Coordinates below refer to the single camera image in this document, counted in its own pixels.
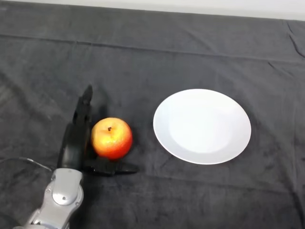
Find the cable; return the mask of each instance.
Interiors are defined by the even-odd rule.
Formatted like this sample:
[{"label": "cable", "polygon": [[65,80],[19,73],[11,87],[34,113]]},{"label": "cable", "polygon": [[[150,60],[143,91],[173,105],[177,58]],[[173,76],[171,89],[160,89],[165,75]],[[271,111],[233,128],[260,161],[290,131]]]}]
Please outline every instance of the cable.
[{"label": "cable", "polygon": [[10,157],[10,158],[5,158],[5,159],[0,160],[0,164],[2,164],[5,161],[13,161],[13,160],[28,161],[28,162],[36,164],[36,165],[38,165],[38,166],[40,166],[42,168],[47,169],[50,172],[53,172],[53,170],[50,167],[44,166],[44,165],[38,163],[37,161],[34,161],[33,159],[30,159],[30,158],[27,158],[27,157]]}]

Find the plate rim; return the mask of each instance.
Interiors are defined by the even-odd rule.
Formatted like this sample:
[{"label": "plate rim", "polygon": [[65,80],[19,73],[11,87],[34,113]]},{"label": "plate rim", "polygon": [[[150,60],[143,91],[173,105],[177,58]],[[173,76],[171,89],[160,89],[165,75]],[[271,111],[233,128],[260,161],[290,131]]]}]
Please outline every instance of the plate rim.
[{"label": "plate rim", "polygon": [[[172,96],[174,96],[174,95],[176,95],[176,94],[178,94],[178,93],[186,92],[186,91],[195,91],[195,90],[199,90],[199,91],[210,91],[210,92],[219,93],[219,94],[221,94],[221,95],[223,95],[223,96],[225,96],[225,97],[228,97],[230,100],[234,101],[234,102],[241,108],[241,110],[245,113],[245,115],[246,115],[246,117],[247,117],[247,120],[248,120],[248,122],[249,122],[249,131],[250,131],[250,134],[249,134],[249,137],[248,137],[248,139],[247,139],[247,143],[245,144],[245,147],[242,149],[242,151],[241,151],[240,153],[238,153],[237,155],[235,155],[234,157],[232,157],[231,159],[228,159],[228,160],[226,160],[226,159],[225,159],[225,160],[221,160],[221,161],[219,161],[219,162],[217,162],[217,163],[208,163],[208,162],[207,162],[207,163],[204,163],[204,162],[196,162],[196,161],[193,161],[193,160],[184,159],[184,158],[181,158],[180,156],[174,154],[173,152],[171,152],[171,151],[161,142],[161,140],[159,139],[159,137],[158,137],[158,135],[157,135],[157,133],[156,133],[155,119],[156,119],[156,113],[157,113],[157,111],[160,109],[161,104],[162,104],[165,100],[169,99],[170,97],[172,97]],[[222,163],[224,163],[224,162],[228,162],[228,161],[230,161],[230,160],[233,160],[234,158],[238,157],[238,156],[247,148],[247,146],[249,145],[250,139],[251,139],[251,135],[252,135],[252,126],[251,126],[251,122],[250,122],[249,116],[248,116],[248,114],[246,113],[246,111],[243,109],[243,107],[240,106],[240,104],[239,104],[237,101],[235,101],[233,98],[231,98],[231,97],[229,97],[229,96],[227,96],[227,95],[225,95],[225,94],[223,94],[223,93],[221,93],[221,92],[214,91],[214,90],[210,90],[210,89],[203,89],[203,88],[193,88],[193,89],[186,89],[186,90],[178,91],[178,92],[175,92],[174,94],[171,94],[170,96],[166,97],[165,99],[163,99],[162,102],[158,105],[158,107],[157,107],[157,109],[156,109],[156,111],[155,111],[155,113],[154,113],[154,115],[153,115],[152,126],[153,126],[153,131],[154,131],[154,134],[155,134],[155,136],[156,136],[158,142],[161,144],[161,146],[162,146],[167,152],[169,152],[171,155],[175,156],[176,158],[178,158],[178,159],[180,159],[180,160],[182,160],[182,161],[186,161],[186,162],[193,163],[193,164],[197,164],[197,165],[217,165],[217,164],[222,164]]]}]

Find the white wall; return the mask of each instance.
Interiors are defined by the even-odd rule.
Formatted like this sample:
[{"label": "white wall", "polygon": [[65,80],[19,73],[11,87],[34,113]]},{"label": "white wall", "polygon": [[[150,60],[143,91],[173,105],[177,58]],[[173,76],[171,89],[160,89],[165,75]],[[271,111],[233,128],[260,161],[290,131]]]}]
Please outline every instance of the white wall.
[{"label": "white wall", "polygon": [[19,0],[305,21],[305,0]]}]

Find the plate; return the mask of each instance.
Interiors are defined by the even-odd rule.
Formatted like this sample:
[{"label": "plate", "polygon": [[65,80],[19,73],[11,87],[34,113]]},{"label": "plate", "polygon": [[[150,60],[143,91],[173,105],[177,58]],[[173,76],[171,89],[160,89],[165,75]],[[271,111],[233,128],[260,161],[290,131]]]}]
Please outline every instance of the plate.
[{"label": "plate", "polygon": [[235,158],[251,136],[243,108],[230,97],[205,89],[185,90],[166,98],[154,114],[153,129],[168,152],[201,165]]}]

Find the red apple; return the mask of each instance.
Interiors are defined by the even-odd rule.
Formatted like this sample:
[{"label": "red apple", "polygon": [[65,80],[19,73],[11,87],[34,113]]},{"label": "red apple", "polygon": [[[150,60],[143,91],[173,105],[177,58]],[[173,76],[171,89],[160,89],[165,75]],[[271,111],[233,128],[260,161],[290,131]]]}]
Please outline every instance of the red apple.
[{"label": "red apple", "polygon": [[132,146],[132,131],[128,124],[119,118],[100,120],[93,127],[91,138],[95,152],[108,159],[125,156]]}]

